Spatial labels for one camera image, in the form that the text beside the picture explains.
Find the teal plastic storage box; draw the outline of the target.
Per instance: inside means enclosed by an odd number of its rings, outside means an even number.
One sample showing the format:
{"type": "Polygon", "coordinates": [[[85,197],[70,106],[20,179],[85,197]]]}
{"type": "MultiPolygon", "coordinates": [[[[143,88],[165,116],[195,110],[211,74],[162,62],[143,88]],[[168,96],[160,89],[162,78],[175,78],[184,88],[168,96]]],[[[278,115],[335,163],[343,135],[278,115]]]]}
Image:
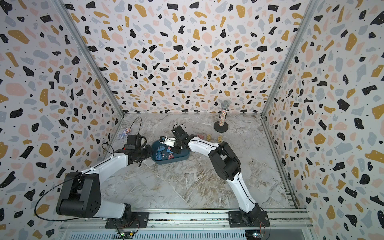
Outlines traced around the teal plastic storage box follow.
{"type": "Polygon", "coordinates": [[[184,149],[180,154],[176,154],[171,151],[170,146],[162,144],[160,141],[153,142],[152,152],[151,159],[158,165],[185,161],[190,156],[189,150],[184,149]]]}

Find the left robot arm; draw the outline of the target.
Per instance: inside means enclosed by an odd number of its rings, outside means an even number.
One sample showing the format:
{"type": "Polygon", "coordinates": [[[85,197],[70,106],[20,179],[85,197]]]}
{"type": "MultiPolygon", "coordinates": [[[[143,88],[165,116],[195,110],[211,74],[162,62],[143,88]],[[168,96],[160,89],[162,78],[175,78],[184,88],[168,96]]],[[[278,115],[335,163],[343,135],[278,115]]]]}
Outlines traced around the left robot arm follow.
{"type": "Polygon", "coordinates": [[[84,171],[68,173],[62,183],[52,187],[52,190],[61,189],[56,213],[66,216],[68,221],[91,218],[130,219],[130,205],[103,200],[101,184],[133,163],[142,164],[152,156],[152,148],[146,137],[136,134],[128,135],[121,149],[115,150],[109,143],[103,143],[102,149],[110,157],[84,171]]]}

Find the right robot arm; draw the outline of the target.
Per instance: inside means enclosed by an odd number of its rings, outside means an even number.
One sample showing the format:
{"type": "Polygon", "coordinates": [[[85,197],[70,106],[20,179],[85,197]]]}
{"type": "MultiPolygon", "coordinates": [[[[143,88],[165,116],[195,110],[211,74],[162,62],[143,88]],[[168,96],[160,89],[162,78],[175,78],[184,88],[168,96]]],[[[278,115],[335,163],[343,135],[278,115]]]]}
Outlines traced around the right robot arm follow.
{"type": "Polygon", "coordinates": [[[189,135],[181,126],[172,130],[173,138],[162,137],[162,142],[171,147],[171,151],[179,154],[189,150],[208,157],[216,174],[225,180],[233,191],[239,205],[240,220],[247,226],[269,221],[264,211],[249,192],[242,175],[241,162],[230,145],[226,142],[211,143],[196,135],[189,135]]]}

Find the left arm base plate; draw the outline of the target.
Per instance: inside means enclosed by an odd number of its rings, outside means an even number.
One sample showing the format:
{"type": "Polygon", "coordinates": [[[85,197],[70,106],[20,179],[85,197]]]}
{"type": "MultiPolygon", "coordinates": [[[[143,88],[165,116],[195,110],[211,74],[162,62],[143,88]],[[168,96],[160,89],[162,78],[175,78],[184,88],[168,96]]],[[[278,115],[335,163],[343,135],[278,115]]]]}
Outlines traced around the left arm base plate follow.
{"type": "Polygon", "coordinates": [[[120,219],[108,219],[106,229],[140,229],[146,228],[149,220],[149,212],[132,212],[127,217],[120,219]]]}

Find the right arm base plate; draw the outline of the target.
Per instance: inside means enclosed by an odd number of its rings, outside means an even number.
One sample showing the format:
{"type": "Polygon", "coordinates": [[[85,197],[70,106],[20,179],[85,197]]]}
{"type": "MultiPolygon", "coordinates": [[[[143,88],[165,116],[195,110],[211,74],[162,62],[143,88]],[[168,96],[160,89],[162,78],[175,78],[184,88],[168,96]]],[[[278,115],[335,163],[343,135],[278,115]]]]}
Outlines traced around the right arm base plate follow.
{"type": "Polygon", "coordinates": [[[270,227],[269,216],[265,211],[256,214],[246,214],[242,211],[230,211],[228,212],[228,218],[231,228],[270,227]]]}

